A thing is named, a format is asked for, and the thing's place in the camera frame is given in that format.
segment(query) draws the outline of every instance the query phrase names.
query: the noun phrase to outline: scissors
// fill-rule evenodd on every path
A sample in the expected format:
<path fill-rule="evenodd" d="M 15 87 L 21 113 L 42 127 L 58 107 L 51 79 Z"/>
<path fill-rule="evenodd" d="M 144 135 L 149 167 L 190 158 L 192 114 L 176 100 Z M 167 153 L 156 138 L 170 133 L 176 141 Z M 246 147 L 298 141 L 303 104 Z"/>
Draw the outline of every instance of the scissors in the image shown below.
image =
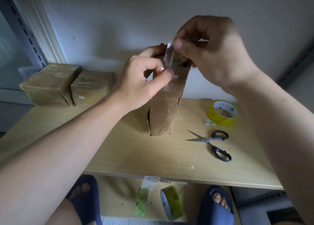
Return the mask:
<path fill-rule="evenodd" d="M 212 145 L 212 144 L 210 143 L 211 140 L 222 140 L 222 141 L 227 140 L 227 139 L 229 138 L 228 133 L 226 133 L 226 132 L 224 132 L 224 131 L 221 131 L 221 130 L 217 130 L 217 131 L 214 131 L 214 132 L 212 133 L 211 137 L 206 137 L 206 138 L 204 138 L 204 137 L 202 137 L 202 136 L 200 136 L 200 135 L 197 135 L 197 134 L 194 133 L 194 132 L 191 132 L 190 130 L 188 130 L 188 131 L 189 131 L 190 133 L 192 133 L 193 135 L 197 136 L 198 139 L 189 139 L 189 140 L 186 140 L 186 141 L 191 141 L 191 142 L 206 142 L 208 145 L 210 145 L 214 156 L 216 156 L 219 160 L 222 160 L 222 161 L 224 161 L 224 162 L 230 162 L 230 161 L 231 161 L 232 158 L 231 158 L 231 156 L 230 156 L 230 154 L 229 154 L 228 152 L 223 151 L 223 150 L 221 150 L 220 148 L 215 147 L 214 145 Z M 224 134 L 225 136 L 218 136 L 217 133 L 222 133 L 222 134 Z M 219 156 L 217 152 L 223 154 L 223 155 L 226 156 L 228 159 L 225 159 L 225 158 Z"/>

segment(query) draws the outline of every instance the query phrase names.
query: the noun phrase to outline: left hand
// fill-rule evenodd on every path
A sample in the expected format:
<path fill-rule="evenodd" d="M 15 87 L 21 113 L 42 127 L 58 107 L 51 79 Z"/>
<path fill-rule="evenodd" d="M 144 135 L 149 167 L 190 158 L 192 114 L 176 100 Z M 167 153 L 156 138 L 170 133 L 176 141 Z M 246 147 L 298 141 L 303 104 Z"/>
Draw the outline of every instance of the left hand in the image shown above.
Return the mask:
<path fill-rule="evenodd" d="M 124 113 L 135 110 L 146 104 L 160 89 L 166 86 L 173 78 L 171 69 L 163 70 L 162 61 L 153 58 L 165 53 L 167 46 L 151 46 L 138 56 L 132 56 L 124 65 L 122 73 L 112 90 L 112 96 L 117 96 Z M 147 71 L 155 70 L 157 76 L 147 81 Z"/>

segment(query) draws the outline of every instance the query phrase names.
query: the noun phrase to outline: navy blue slipper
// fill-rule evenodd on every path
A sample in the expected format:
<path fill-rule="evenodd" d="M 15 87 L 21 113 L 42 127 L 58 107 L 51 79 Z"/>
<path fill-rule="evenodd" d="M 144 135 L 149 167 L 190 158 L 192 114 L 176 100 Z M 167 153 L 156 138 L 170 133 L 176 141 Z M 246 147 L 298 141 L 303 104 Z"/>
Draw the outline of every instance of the navy blue slipper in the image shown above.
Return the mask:
<path fill-rule="evenodd" d="M 212 199 L 214 193 L 219 193 L 226 198 L 230 208 L 229 212 Z M 201 208 L 198 214 L 197 225 L 233 225 L 234 214 L 233 204 L 230 195 L 222 187 L 214 185 L 209 187 L 202 199 Z"/>
<path fill-rule="evenodd" d="M 76 195 L 69 199 L 72 192 L 82 184 L 88 183 L 91 187 L 90 191 Z M 73 185 L 72 189 L 65 197 L 74 206 L 82 225 L 86 225 L 92 221 L 96 221 L 96 225 L 102 225 L 99 208 L 99 190 L 96 179 L 92 175 L 82 175 Z"/>

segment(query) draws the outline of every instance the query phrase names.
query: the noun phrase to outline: yellow tape roll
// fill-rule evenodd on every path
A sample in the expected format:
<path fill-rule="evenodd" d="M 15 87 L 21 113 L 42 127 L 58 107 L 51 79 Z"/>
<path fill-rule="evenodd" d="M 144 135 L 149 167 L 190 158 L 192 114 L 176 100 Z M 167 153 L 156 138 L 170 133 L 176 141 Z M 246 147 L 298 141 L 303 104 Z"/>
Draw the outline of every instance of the yellow tape roll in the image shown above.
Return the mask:
<path fill-rule="evenodd" d="M 216 112 L 215 108 L 220 108 L 230 114 L 231 117 L 225 117 Z M 220 126 L 231 126 L 239 117 L 239 113 L 232 104 L 224 100 L 214 100 L 210 104 L 207 116 L 215 124 Z"/>
<path fill-rule="evenodd" d="M 183 207 L 179 193 L 172 185 L 160 191 L 162 205 L 169 221 L 174 221 L 183 216 Z"/>

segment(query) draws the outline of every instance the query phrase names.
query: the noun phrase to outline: cardboard package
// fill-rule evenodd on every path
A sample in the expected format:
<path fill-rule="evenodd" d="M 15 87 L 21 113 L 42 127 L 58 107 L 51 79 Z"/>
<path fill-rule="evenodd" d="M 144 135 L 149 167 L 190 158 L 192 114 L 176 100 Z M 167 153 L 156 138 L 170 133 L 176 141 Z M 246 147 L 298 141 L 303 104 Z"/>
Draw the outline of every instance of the cardboard package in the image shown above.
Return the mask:
<path fill-rule="evenodd" d="M 68 107 L 73 104 L 71 83 L 82 70 L 77 65 L 49 63 L 19 86 L 36 105 Z"/>
<path fill-rule="evenodd" d="M 190 68 L 190 63 L 178 63 L 174 69 L 176 77 L 151 99 L 148 112 L 148 126 L 151 136 L 171 135 Z"/>
<path fill-rule="evenodd" d="M 116 83 L 115 73 L 84 70 L 71 84 L 74 104 L 90 107 L 106 96 Z"/>

